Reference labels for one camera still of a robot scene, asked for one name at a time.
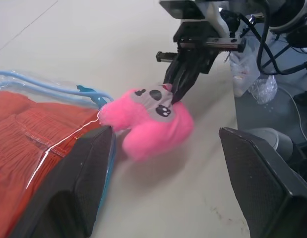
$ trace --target orange fabric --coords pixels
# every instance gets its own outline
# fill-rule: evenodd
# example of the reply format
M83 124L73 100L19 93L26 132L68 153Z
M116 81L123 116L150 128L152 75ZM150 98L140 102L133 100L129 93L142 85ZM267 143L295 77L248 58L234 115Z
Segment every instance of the orange fabric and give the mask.
M77 138L97 127L96 110L0 92L0 238Z

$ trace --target gray surface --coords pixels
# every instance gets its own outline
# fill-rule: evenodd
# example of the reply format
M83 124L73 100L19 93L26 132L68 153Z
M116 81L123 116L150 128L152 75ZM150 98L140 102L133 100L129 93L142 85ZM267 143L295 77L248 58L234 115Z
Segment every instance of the gray surface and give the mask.
M286 43L275 42L270 48L274 54L280 51ZM280 69L287 69L307 60L307 55L299 54L292 49L287 50L278 59ZM276 76L278 86L289 91L291 95L307 90L307 71L302 70L292 75ZM245 93L241 98L236 98L236 113L239 129L251 129L257 127L271 127L278 130L294 140L296 143L304 142L304 138L299 128L298 113L290 97L283 91L278 93L273 101L266 105L258 105L250 93ZM307 107L299 107L302 117L303 130L307 136Z

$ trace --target white table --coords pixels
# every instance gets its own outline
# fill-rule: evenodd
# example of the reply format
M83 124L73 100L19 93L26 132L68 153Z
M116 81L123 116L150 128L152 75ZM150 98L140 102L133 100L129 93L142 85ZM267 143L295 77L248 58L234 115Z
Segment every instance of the white table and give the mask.
M13 1L19 2L2 1L1 11L11 10ZM33 20L46 9L33 10ZM11 24L25 17L14 12ZM157 63L155 55L175 50L178 26L157 0L59 0L12 41L11 33L2 34L0 69L80 83L117 98L163 80L168 65ZM220 127L237 125L224 58L218 56L210 74L201 75L184 98L196 129L182 147L145 163L119 152L93 238L249 237L218 137Z

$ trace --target pink plush toy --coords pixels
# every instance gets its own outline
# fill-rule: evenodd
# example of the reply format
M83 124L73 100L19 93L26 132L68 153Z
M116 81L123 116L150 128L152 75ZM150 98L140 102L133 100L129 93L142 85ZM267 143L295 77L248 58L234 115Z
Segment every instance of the pink plush toy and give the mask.
M171 84L131 90L99 111L102 125L114 131L131 129L123 149L135 160L145 160L184 142L194 123L183 103L171 104Z

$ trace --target orange clothing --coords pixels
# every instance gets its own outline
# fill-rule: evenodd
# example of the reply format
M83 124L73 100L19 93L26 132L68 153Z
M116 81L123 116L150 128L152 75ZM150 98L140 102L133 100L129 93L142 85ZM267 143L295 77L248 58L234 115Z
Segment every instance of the orange clothing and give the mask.
M97 127L97 110L0 92L0 238L77 138Z

